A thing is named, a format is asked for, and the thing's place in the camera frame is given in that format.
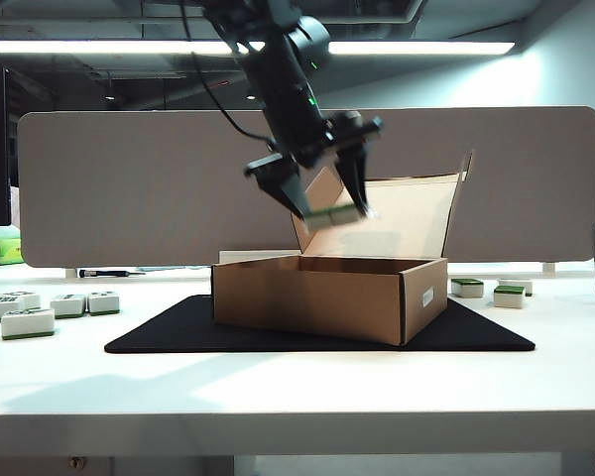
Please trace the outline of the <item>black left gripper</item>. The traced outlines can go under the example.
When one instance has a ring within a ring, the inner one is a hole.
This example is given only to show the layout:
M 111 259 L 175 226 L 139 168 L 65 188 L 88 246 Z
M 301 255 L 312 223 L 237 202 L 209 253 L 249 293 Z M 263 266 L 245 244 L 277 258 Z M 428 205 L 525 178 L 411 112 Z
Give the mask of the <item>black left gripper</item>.
M 249 163 L 246 177 L 255 177 L 259 188 L 288 209 L 298 219 L 310 214 L 305 192 L 301 186 L 298 167 L 314 168 L 326 155 L 334 154 L 335 168 L 351 204 L 340 205 L 334 211 L 339 219 L 364 219 L 373 212 L 369 206 L 365 172 L 368 144 L 378 138 L 383 129 L 380 117 L 328 116 L 292 122 L 285 131 L 278 132 L 273 153 Z

